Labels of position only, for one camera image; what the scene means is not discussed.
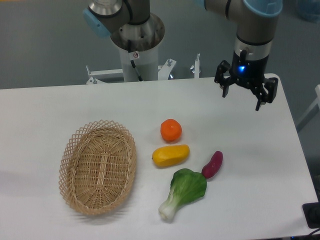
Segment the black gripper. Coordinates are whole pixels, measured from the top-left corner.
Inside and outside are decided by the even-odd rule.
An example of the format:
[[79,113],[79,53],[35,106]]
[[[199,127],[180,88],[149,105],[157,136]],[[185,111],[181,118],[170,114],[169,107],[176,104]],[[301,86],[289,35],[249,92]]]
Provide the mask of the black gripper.
[[256,96],[257,103],[255,110],[259,111],[260,107],[266,103],[271,104],[278,90],[279,79],[277,77],[265,77],[265,69],[269,56],[259,60],[241,61],[239,55],[233,53],[232,64],[223,60],[216,69],[214,82],[219,84],[222,89],[222,97],[225,98],[229,92],[229,87],[237,84]]

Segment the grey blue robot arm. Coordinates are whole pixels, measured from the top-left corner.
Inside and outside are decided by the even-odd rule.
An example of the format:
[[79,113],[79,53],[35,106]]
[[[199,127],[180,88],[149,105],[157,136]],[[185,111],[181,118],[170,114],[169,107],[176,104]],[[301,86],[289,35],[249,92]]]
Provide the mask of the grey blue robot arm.
[[[226,96],[231,85],[252,92],[256,107],[272,103],[278,79],[265,77],[279,15],[280,0],[200,0],[206,11],[224,16],[237,24],[232,62],[223,60],[214,81]],[[158,59],[149,56],[165,35],[162,20],[151,13],[148,0],[90,0],[82,12],[95,34],[111,38],[122,57],[126,82],[158,80]]]

